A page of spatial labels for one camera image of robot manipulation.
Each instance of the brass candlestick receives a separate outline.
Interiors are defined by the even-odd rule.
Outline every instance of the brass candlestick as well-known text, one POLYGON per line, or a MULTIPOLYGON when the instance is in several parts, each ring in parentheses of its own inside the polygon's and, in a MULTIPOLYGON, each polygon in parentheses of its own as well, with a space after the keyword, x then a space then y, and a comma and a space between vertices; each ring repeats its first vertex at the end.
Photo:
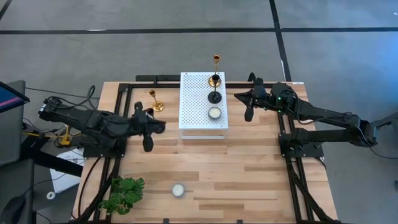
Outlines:
POLYGON ((149 94, 151 97, 155 99, 155 103, 152 105, 152 108, 156 112, 161 112, 164 109, 164 104, 161 101, 156 100, 156 92, 155 90, 149 90, 149 94))
MULTIPOLYGON (((215 72, 214 72, 215 75, 217 75, 218 62, 220 62, 220 59, 221 59, 221 55, 219 55, 219 54, 215 54, 213 56, 214 64, 216 65, 216 69, 215 69, 215 72)), ((209 78, 208 82, 209 82, 209 85, 211 87, 219 87, 221 85, 221 80, 218 80, 217 83, 214 83, 214 81, 213 81, 213 79, 211 77, 209 78)))

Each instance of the monitor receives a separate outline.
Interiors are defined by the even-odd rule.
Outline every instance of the monitor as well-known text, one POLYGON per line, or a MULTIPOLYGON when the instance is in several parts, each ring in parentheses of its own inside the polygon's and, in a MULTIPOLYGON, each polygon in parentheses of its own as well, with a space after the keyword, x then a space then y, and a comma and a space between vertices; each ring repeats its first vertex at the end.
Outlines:
POLYGON ((0 82, 0 113, 24 105, 29 101, 25 95, 0 82))

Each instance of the wooden table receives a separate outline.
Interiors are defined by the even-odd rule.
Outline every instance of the wooden table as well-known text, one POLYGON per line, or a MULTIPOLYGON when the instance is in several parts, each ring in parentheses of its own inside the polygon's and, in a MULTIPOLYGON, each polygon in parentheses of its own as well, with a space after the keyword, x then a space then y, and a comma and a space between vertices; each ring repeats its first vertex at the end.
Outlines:
MULTIPOLYGON (((301 99, 307 100, 303 84, 288 84, 301 99)), ((104 84, 99 110, 114 110, 118 85, 118 82, 104 84)), ((144 198, 134 204, 127 215, 114 213, 112 223, 162 223, 164 218, 169 218, 171 223, 236 223, 238 219, 246 223, 295 223, 286 163, 277 140, 280 131, 276 112, 257 109, 252 122, 247 123, 243 116, 246 107, 233 94, 249 89, 227 88, 229 130, 226 139, 181 140, 178 131, 180 89, 155 90, 157 99, 165 103, 163 112, 156 113, 155 117, 167 122, 166 131, 153 135, 155 146, 150 153, 144 152, 142 137, 129 138, 119 174, 144 178, 144 198), (184 198, 171 194, 175 183, 186 187, 184 198)), ((144 107, 152 105, 153 98, 148 91, 133 89, 130 114, 137 101, 144 107)), ((315 129, 313 124, 305 128, 315 129)), ((95 160, 85 162, 74 216, 77 216, 82 183, 95 160)), ((88 179, 82 210, 98 192, 103 161, 99 161, 88 179)), ((304 158, 303 163, 309 191, 326 214, 337 218, 325 168, 312 158, 304 158)), ((299 197, 302 216, 306 218, 301 194, 299 197)))

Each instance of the potted plant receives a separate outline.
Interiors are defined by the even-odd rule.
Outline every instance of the potted plant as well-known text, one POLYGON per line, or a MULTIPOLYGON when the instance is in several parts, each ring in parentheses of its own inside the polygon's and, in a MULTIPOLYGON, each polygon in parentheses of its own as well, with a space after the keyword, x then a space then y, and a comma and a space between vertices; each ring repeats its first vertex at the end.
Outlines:
POLYGON ((106 209, 108 214, 118 212, 125 215, 130 212, 132 205, 142 199, 144 189, 144 179, 133 179, 122 177, 112 179, 112 193, 109 200, 103 200, 101 208, 106 209))

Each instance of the white box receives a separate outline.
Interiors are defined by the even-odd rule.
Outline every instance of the white box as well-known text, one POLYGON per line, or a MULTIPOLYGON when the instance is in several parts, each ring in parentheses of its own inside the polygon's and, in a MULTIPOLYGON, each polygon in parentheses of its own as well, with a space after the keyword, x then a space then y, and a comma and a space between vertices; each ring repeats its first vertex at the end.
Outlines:
POLYGON ((217 92, 221 101, 217 104, 208 101, 208 95, 214 87, 208 80, 214 72, 182 72, 180 82, 180 116, 178 128, 182 139, 224 139, 228 130, 228 111, 224 72, 217 72, 221 85, 217 92), (213 120, 208 116, 211 107, 221 110, 221 117, 213 120))

